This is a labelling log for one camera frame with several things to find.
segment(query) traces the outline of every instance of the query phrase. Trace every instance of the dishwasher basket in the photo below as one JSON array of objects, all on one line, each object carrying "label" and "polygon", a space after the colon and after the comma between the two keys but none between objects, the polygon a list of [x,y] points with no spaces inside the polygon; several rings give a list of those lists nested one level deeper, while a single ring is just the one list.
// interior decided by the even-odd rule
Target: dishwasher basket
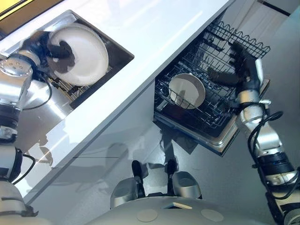
[{"label": "dishwasher basket", "polygon": [[[171,68],[165,69],[156,79],[155,108],[161,111],[166,105],[174,105],[172,111],[180,111],[179,121],[193,130],[215,129],[224,125],[233,114],[229,107],[230,101],[235,99],[235,88],[215,84],[210,80],[207,68],[216,71],[234,73],[234,67],[229,64],[230,47],[234,41],[247,48],[248,52],[256,58],[263,57],[270,47],[264,47],[251,39],[248,35],[224,25],[223,22],[211,23],[189,46],[173,61]],[[177,74],[191,73],[197,76],[205,86],[206,96],[203,104],[195,109],[183,109],[171,100],[173,92],[169,82]],[[191,105],[180,98],[181,105]]]}]

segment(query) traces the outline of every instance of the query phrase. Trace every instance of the wire rack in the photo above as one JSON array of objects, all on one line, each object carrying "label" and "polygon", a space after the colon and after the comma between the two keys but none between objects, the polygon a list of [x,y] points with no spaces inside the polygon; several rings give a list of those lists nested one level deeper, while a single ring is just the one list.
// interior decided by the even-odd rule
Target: wire rack
[{"label": "wire rack", "polygon": [[[233,110],[229,103],[235,99],[235,88],[215,84],[207,73],[208,67],[216,71],[234,73],[234,67],[229,64],[230,47],[234,41],[242,44],[248,52],[262,58],[270,47],[264,47],[256,39],[224,25],[223,22],[211,23],[181,54],[175,59],[174,66],[163,71],[156,79],[155,107],[161,104],[183,106],[183,114],[189,117],[189,126],[215,129],[231,118]],[[205,87],[205,100],[197,108],[169,88],[171,79],[181,73],[191,73],[198,77]]]},{"label": "wire rack", "polygon": [[[109,65],[106,73],[111,71],[111,69],[112,67]],[[53,73],[50,73],[50,76],[48,77],[48,81],[55,88],[61,91],[61,93],[64,96],[66,96],[70,100],[70,102],[75,101],[78,97],[80,97],[85,91],[87,91],[90,88],[90,86],[75,86],[69,84],[68,82],[63,81],[62,79],[59,79]]]}]

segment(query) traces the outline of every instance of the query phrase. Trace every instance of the sink basin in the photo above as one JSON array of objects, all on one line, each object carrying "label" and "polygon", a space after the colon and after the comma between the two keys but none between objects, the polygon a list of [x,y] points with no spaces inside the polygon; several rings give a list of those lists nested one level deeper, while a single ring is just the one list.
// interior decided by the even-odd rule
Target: sink basin
[{"label": "sink basin", "polygon": [[[15,145],[22,149],[23,152],[28,151],[36,143],[39,143],[41,146],[45,145],[47,142],[46,134],[53,127],[68,116],[97,89],[101,88],[103,84],[105,84],[134,58],[133,54],[128,52],[71,10],[68,10],[54,18],[52,21],[42,26],[39,30],[55,31],[70,23],[81,23],[86,25],[93,29],[101,37],[108,53],[108,70],[105,76],[99,79],[95,84],[84,87],[73,86],[66,83],[49,71],[49,75],[51,76],[49,77],[49,83],[51,83],[53,92],[52,98],[47,104],[40,108],[23,111],[19,118],[19,125],[17,129],[18,139],[15,142]],[[11,54],[17,51],[19,46],[20,43],[14,45],[6,52]],[[43,82],[33,80],[28,90],[25,108],[43,103],[48,99],[48,96],[49,89],[47,85]]]}]

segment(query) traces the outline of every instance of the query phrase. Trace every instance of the black cable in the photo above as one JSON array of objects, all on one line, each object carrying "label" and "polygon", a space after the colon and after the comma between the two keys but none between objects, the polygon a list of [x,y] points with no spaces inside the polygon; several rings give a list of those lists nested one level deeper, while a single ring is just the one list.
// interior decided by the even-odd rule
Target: black cable
[{"label": "black cable", "polygon": [[23,154],[24,157],[27,157],[27,158],[30,158],[32,160],[32,164],[31,166],[29,167],[29,169],[23,174],[22,177],[20,177],[18,180],[16,180],[15,182],[13,182],[13,185],[17,184],[20,180],[22,180],[24,177],[27,176],[27,174],[32,170],[32,168],[34,167],[35,163],[36,163],[36,160],[34,157],[30,156],[30,155],[26,155],[26,154]]},{"label": "black cable", "polygon": [[42,104],[37,105],[37,106],[35,106],[35,107],[31,107],[31,108],[25,108],[25,109],[23,109],[23,110],[37,109],[37,108],[39,108],[39,107],[41,107],[41,106],[47,104],[47,102],[49,102],[49,100],[50,100],[51,97],[52,97],[52,88],[51,88],[51,86],[50,86],[50,83],[49,83],[49,82],[47,81],[47,79],[44,78],[42,75],[39,75],[39,77],[47,84],[47,86],[48,86],[48,88],[49,88],[49,97],[48,97],[48,99],[47,99],[46,101],[44,101]]},{"label": "black cable", "polygon": [[[294,185],[292,186],[292,188],[288,191],[288,193],[286,195],[284,195],[282,197],[276,197],[270,191],[268,183],[266,181],[266,178],[263,174],[263,170],[262,170],[260,164],[257,162],[257,158],[255,156],[256,142],[257,142],[257,138],[259,136],[259,132],[260,132],[261,128],[264,126],[264,124],[266,122],[279,119],[283,115],[283,112],[278,111],[276,113],[273,113],[273,114],[269,115],[269,111],[267,111],[264,104],[255,103],[255,102],[245,103],[245,104],[242,105],[242,108],[244,109],[244,108],[246,108],[248,106],[251,106],[251,105],[258,105],[262,108],[262,119],[259,122],[259,124],[254,128],[254,130],[251,132],[251,134],[249,135],[247,145],[248,145],[250,155],[251,155],[252,159],[255,162],[255,168],[258,169],[258,173],[259,173],[260,178],[262,180],[262,184],[266,187],[268,194],[274,199],[284,200],[284,199],[288,198],[294,192],[294,190],[297,188],[297,186],[300,184],[300,167],[298,167],[298,169],[297,169],[298,172],[292,178],[292,180],[295,180],[297,178],[297,180],[294,183]],[[253,137],[254,137],[253,146],[251,146],[251,140],[252,140]]]}]

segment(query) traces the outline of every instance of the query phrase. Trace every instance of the kitchen counter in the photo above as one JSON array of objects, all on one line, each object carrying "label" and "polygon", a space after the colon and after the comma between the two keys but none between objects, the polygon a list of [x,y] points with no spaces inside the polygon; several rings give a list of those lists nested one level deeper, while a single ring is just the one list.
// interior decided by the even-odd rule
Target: kitchen counter
[{"label": "kitchen counter", "polygon": [[[43,147],[52,165],[39,163],[16,186],[30,201],[85,149],[145,89],[155,76],[233,0],[65,0],[0,42],[5,51],[34,30],[71,9],[135,58],[56,125]],[[29,154],[41,161],[40,146]],[[30,165],[23,160],[22,173]]]}]

